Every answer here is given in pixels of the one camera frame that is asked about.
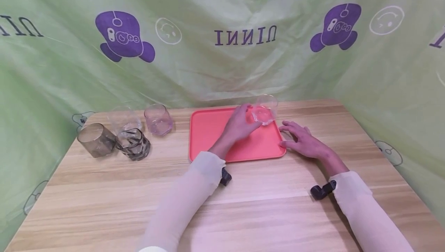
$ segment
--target pink tray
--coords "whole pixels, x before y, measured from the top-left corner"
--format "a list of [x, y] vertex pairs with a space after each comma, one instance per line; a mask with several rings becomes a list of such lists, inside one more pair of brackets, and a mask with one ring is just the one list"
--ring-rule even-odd
[[[190, 117], [189, 158], [193, 161], [199, 152], [207, 151], [221, 135], [234, 108], [204, 109], [193, 112]], [[249, 123], [253, 122], [251, 111], [246, 113]], [[261, 126], [252, 134], [238, 141], [226, 156], [226, 162], [255, 161], [279, 158], [286, 149], [279, 146], [282, 140], [274, 122]]]

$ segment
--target right hand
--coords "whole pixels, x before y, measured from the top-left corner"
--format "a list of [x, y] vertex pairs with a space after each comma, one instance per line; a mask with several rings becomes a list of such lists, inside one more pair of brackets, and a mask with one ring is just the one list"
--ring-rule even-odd
[[311, 131], [307, 127], [302, 127], [293, 121], [283, 121], [283, 125], [279, 130], [281, 132], [290, 132], [295, 141], [281, 141], [281, 147], [289, 148], [306, 157], [320, 160], [329, 159], [331, 156], [336, 155], [330, 147], [312, 136]]

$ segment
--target wood grain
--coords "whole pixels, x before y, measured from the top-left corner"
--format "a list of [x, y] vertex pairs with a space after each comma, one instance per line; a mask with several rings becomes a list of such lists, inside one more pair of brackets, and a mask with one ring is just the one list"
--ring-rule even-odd
[[[145, 130], [152, 150], [139, 162], [118, 152], [94, 159], [74, 141], [6, 251], [134, 251], [161, 196], [189, 166], [193, 111], [170, 110], [175, 128], [163, 138]], [[308, 126], [357, 171], [415, 251], [445, 251], [443, 228], [340, 103], [283, 102], [282, 120]], [[109, 127], [105, 113], [87, 123]], [[310, 188], [326, 183], [315, 162], [288, 152], [227, 169], [233, 180], [200, 208], [179, 251], [360, 251], [333, 197], [311, 198]]]

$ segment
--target glass held in hand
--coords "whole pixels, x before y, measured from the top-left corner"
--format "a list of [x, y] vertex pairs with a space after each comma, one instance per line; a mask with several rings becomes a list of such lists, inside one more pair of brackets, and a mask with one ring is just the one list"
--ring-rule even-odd
[[136, 112], [127, 105], [115, 107], [112, 111], [107, 112], [107, 117], [116, 135], [130, 129], [143, 130], [141, 119]]
[[84, 127], [77, 135], [77, 140], [94, 158], [111, 154], [116, 146], [116, 136], [101, 123]]
[[155, 135], [166, 135], [173, 128], [173, 119], [164, 105], [156, 103], [144, 111], [147, 129]]
[[272, 95], [261, 95], [257, 98], [252, 108], [252, 117], [256, 122], [261, 122], [263, 126], [272, 123], [278, 110], [278, 100]]
[[132, 161], [146, 158], [150, 152], [150, 141], [140, 129], [121, 131], [117, 135], [117, 149]]

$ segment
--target purple cartoon logo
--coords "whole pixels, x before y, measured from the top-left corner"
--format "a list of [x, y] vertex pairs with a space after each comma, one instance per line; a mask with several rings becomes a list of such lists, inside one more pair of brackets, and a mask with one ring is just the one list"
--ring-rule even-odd
[[145, 62], [153, 62], [155, 48], [141, 40], [137, 19], [129, 13], [111, 10], [96, 17], [96, 27], [105, 38], [100, 44], [102, 52], [112, 61], [122, 57], [139, 57]]
[[354, 24], [361, 14], [358, 4], [347, 3], [333, 7], [324, 17], [324, 29], [311, 39], [311, 50], [319, 52], [325, 46], [339, 45], [342, 50], [350, 48], [357, 40]]

